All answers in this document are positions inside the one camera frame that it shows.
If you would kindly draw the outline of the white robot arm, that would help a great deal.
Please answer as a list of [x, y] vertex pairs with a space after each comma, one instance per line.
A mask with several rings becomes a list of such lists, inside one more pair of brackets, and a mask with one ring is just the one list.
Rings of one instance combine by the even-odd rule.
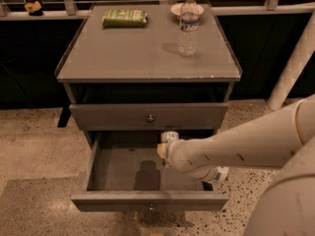
[[315, 94], [283, 106], [315, 49], [312, 17], [276, 83], [272, 113], [207, 139], [169, 140], [165, 164], [206, 182], [217, 166], [278, 168], [257, 203], [244, 236], [315, 236]]

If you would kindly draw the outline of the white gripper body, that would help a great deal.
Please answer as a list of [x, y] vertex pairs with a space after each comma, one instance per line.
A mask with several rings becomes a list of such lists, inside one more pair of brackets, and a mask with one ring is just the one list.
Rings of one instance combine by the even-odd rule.
[[206, 183], [222, 182], [228, 168], [221, 150], [211, 141], [171, 141], [164, 145], [163, 160], [168, 167]]

